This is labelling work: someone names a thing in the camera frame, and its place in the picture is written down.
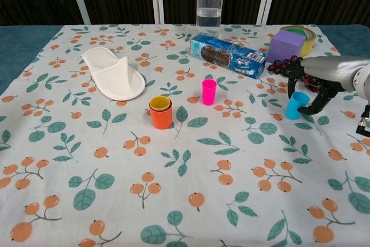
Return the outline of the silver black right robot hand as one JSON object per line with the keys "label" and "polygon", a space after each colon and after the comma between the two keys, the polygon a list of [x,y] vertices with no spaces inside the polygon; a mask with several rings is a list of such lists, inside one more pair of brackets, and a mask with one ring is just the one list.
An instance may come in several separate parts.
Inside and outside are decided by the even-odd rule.
{"label": "silver black right robot hand", "polygon": [[300,107],[298,112],[315,115],[323,110],[338,92],[355,91],[369,101],[369,58],[355,56],[318,56],[304,58],[286,66],[288,96],[295,91],[296,82],[309,75],[319,81],[320,90],[311,106]]}

